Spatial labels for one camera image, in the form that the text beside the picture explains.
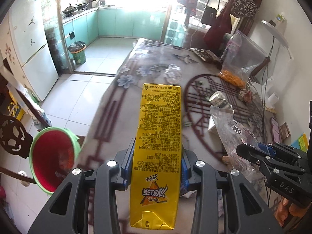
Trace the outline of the person's right hand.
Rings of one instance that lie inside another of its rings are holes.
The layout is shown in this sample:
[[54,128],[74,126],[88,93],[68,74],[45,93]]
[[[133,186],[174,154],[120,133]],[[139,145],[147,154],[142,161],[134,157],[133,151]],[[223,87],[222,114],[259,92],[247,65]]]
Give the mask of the person's right hand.
[[285,220],[289,215],[293,217],[302,218],[308,209],[310,208],[311,204],[307,208],[301,208],[287,200],[286,198],[282,198],[281,202],[278,205],[278,209],[276,210],[274,216],[280,226],[283,226]]

